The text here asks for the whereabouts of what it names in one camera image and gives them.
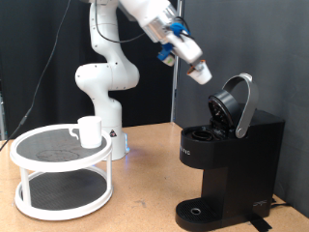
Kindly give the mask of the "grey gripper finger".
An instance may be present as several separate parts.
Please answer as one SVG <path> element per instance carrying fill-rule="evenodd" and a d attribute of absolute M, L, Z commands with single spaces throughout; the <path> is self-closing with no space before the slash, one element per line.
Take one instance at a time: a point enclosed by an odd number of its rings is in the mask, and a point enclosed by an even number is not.
<path fill-rule="evenodd" d="M 199 61 L 197 64 L 195 65 L 191 65 L 189 70 L 187 71 L 188 75 L 192 75 L 194 73 L 200 73 L 204 70 L 206 65 L 206 61 L 205 60 L 201 60 Z"/>

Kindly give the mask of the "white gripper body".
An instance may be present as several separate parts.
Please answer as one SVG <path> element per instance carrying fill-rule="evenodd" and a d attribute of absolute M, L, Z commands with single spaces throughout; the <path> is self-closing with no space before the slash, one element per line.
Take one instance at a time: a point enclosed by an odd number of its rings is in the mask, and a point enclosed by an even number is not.
<path fill-rule="evenodd" d="M 200 46 L 186 33 L 176 36 L 173 32 L 169 32 L 166 38 L 173 46 L 173 52 L 188 64 L 193 64 L 203 54 Z"/>

